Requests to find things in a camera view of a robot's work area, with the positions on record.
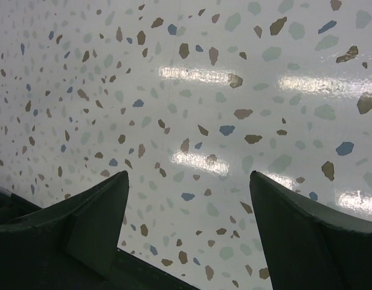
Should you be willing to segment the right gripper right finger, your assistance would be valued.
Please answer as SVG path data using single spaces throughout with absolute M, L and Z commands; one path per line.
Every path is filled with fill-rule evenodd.
M 253 171 L 249 190 L 274 289 L 372 289 L 372 222 Z

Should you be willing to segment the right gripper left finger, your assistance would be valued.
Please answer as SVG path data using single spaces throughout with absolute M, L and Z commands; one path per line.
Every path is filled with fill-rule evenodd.
M 0 289 L 103 289 L 126 210 L 118 172 L 64 201 L 0 225 Z

